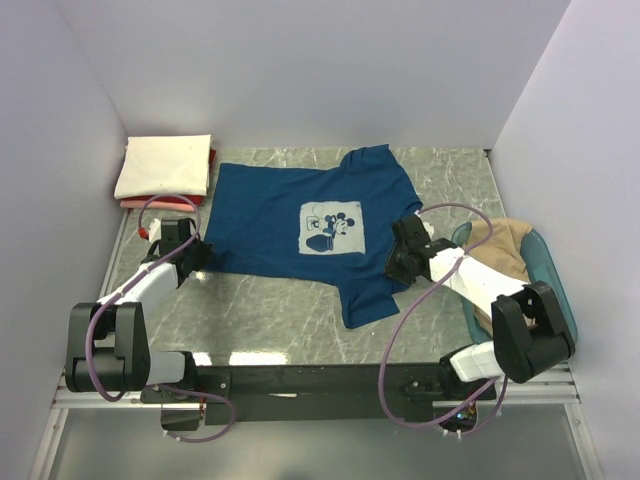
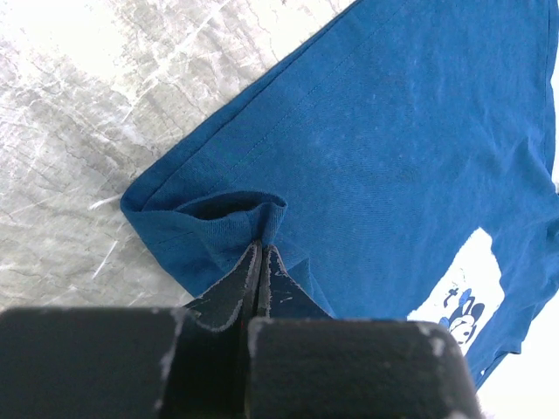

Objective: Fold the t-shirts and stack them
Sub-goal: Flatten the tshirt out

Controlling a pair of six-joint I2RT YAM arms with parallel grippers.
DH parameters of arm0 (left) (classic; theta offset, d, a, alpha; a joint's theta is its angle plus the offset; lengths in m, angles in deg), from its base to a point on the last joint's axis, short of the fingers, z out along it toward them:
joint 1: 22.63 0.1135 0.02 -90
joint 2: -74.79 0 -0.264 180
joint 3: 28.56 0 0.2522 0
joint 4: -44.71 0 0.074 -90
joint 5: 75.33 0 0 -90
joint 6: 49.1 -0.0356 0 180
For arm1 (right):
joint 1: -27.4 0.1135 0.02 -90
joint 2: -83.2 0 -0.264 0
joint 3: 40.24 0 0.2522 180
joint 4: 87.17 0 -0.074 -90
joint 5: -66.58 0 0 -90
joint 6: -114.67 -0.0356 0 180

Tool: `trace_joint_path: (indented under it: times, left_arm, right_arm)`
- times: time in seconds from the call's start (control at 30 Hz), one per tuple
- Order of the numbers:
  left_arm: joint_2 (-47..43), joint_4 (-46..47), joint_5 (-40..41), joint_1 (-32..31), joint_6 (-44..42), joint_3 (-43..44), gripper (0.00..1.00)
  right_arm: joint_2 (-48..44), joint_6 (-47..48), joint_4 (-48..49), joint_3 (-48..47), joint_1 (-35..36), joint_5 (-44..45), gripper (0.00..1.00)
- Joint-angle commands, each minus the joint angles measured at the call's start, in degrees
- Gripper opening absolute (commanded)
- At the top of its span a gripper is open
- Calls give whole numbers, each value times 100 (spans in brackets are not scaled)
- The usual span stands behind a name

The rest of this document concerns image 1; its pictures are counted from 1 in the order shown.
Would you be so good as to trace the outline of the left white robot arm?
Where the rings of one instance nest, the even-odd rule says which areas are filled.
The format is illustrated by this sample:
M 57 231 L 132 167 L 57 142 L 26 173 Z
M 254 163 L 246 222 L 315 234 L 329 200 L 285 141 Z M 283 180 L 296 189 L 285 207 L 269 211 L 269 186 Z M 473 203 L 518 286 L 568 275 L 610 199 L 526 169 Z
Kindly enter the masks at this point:
M 136 272 L 113 293 L 75 305 L 69 318 L 66 387 L 97 392 L 109 401 L 164 384 L 176 401 L 193 399 L 200 378 L 193 354 L 150 351 L 145 316 L 212 258 L 191 218 L 159 220 L 140 230 L 150 243 Z

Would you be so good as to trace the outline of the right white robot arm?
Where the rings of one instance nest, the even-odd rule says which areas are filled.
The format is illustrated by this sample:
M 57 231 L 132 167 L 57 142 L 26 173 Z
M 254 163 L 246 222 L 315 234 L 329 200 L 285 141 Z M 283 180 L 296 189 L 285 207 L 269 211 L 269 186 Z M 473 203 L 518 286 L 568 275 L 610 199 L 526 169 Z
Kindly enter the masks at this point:
M 444 395 L 460 399 L 474 381 L 507 376 L 525 383 L 571 358 L 576 344 L 553 288 L 527 284 L 472 258 L 461 247 L 433 240 L 413 214 L 391 225 L 394 244 L 384 273 L 405 285 L 424 277 L 478 307 L 492 322 L 489 341 L 452 354 L 439 374 Z

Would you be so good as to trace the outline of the blue printed t shirt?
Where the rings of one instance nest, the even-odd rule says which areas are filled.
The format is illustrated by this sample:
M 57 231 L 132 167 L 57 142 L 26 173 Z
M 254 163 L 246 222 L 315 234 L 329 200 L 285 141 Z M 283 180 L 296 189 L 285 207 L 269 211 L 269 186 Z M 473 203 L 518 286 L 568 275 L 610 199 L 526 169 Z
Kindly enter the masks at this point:
M 334 168 L 223 164 L 205 240 L 207 270 L 337 288 L 355 329 L 398 313 L 404 285 L 384 273 L 392 223 L 422 203 L 386 145 L 347 153 Z

